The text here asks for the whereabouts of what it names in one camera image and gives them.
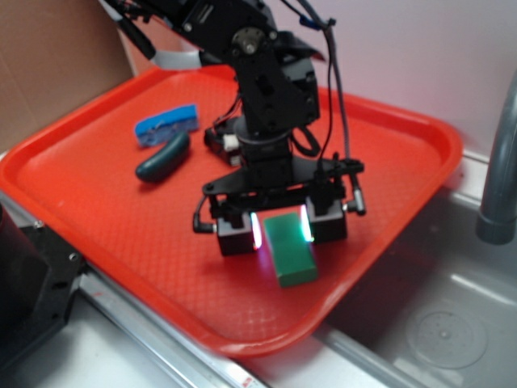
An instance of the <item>dark gray curved object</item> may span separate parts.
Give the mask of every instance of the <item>dark gray curved object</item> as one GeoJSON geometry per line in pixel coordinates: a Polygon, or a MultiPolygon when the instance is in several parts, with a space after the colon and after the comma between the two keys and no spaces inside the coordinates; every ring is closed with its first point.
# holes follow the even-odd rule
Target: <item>dark gray curved object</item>
{"type": "Polygon", "coordinates": [[[509,243],[517,220],[517,71],[499,119],[485,191],[477,217],[477,236],[491,244],[509,243]]]}

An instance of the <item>stainless steel sink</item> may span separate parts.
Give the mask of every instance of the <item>stainless steel sink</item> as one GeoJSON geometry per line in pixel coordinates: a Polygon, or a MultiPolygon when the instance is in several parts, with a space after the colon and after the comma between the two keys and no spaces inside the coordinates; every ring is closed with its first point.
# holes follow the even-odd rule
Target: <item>stainless steel sink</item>
{"type": "Polygon", "coordinates": [[[517,242],[478,240],[476,210],[440,191],[326,322],[409,381],[516,386],[517,242]]]}

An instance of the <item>brown cardboard box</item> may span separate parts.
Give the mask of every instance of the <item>brown cardboard box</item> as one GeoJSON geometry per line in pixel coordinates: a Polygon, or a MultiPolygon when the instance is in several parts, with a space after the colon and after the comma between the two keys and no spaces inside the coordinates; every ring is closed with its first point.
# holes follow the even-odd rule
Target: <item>brown cardboard box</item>
{"type": "Polygon", "coordinates": [[[0,1],[0,151],[131,76],[96,0],[0,1]]]}

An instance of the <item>plastic tray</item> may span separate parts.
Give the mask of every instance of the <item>plastic tray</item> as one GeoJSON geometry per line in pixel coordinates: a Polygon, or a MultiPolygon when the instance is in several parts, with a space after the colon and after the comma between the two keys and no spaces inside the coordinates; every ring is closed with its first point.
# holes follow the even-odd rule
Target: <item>plastic tray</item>
{"type": "MultiPolygon", "coordinates": [[[[189,159],[167,181],[141,183],[134,174],[156,152],[138,147],[135,123],[197,103],[207,128],[236,90],[224,67],[150,70],[13,149],[0,164],[0,184],[190,337],[244,357],[278,351],[315,329],[453,171],[462,147],[442,122],[347,96],[352,156],[366,165],[360,182],[368,215],[347,217],[347,240],[313,248],[318,280],[282,289],[267,244],[223,257],[215,235],[191,231],[202,184],[231,171],[206,149],[203,131],[192,134],[189,159]]],[[[322,118],[312,129],[322,142],[326,91],[320,97],[322,118]]],[[[342,149],[334,130],[329,153],[342,149]]]]}

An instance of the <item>green block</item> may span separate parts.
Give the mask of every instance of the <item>green block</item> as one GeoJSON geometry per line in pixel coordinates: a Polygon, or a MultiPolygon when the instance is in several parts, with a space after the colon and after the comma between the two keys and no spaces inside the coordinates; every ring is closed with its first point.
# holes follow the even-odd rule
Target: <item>green block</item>
{"type": "Polygon", "coordinates": [[[276,277],[281,287],[317,279],[317,268],[296,213],[264,220],[276,277]]]}

